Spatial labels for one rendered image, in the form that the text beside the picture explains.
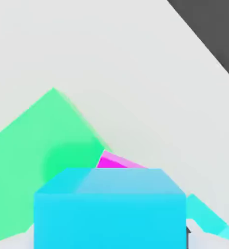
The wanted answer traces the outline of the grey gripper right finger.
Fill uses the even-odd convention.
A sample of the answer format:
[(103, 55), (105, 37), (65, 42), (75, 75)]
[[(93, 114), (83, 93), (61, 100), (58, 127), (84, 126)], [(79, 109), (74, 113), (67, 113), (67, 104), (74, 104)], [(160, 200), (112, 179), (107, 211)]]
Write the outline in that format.
[(193, 219), (187, 219), (186, 224), (191, 231), (188, 249), (229, 249), (229, 240), (204, 232)]

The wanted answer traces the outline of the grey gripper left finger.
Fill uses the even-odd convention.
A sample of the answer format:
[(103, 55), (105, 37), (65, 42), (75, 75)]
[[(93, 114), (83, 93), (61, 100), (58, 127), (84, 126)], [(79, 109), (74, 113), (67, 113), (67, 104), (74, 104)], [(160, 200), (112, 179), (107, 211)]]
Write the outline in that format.
[(34, 225), (26, 232), (1, 240), (0, 249), (34, 249)]

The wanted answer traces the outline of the small cyan cube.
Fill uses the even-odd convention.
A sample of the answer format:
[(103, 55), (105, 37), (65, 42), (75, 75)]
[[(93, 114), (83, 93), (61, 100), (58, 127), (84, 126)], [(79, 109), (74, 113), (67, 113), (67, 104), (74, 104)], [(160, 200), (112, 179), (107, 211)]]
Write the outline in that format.
[(66, 169), (34, 195), (34, 249), (186, 249), (186, 196), (161, 169)]

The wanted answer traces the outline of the small magenta cube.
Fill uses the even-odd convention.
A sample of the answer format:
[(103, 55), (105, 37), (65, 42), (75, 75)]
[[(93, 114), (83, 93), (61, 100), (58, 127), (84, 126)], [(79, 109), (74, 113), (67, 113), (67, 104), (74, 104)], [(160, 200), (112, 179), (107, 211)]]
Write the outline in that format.
[(135, 162), (104, 150), (96, 168), (145, 168)]

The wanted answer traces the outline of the large turquoise box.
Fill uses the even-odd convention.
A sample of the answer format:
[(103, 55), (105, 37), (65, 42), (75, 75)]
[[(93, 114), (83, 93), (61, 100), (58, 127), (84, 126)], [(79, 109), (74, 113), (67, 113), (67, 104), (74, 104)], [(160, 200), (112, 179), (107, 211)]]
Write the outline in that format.
[(193, 219), (207, 233), (229, 240), (229, 225), (196, 195), (187, 196), (187, 219)]

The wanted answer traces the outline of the large green box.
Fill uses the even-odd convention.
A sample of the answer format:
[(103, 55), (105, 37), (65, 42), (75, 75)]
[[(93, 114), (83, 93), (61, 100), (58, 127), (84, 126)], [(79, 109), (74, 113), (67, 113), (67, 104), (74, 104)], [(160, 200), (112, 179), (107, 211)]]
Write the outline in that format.
[(0, 132), (0, 240), (33, 223), (33, 196), (66, 168), (94, 168), (109, 146), (69, 99), (49, 90)]

